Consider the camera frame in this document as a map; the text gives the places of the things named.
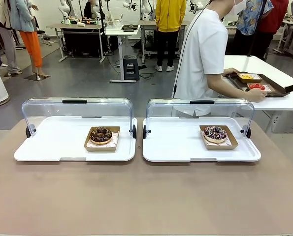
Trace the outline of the person's right hand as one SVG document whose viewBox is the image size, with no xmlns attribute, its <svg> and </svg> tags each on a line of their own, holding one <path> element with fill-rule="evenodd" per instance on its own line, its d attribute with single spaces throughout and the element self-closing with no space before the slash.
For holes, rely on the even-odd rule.
<svg viewBox="0 0 293 236">
<path fill-rule="evenodd" d="M 246 93 L 246 100 L 250 102 L 261 102 L 267 96 L 267 92 L 260 88 L 253 88 Z"/>
</svg>

